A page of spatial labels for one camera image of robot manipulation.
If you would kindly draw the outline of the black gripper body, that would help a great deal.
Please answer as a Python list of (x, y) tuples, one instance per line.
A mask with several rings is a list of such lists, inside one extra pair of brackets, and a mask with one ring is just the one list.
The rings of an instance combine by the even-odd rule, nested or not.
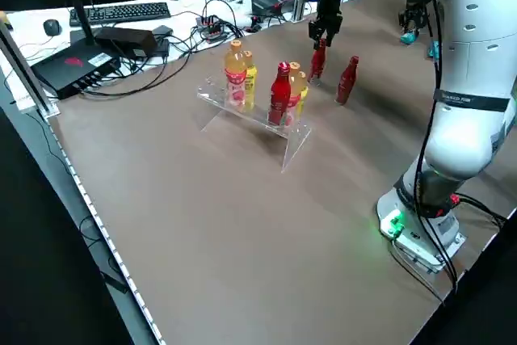
[(406, 2), (405, 9), (398, 14), (400, 22), (426, 22), (427, 7), (421, 2)]
[(339, 27), (343, 21), (341, 0), (319, 0), (316, 23), (319, 27)]

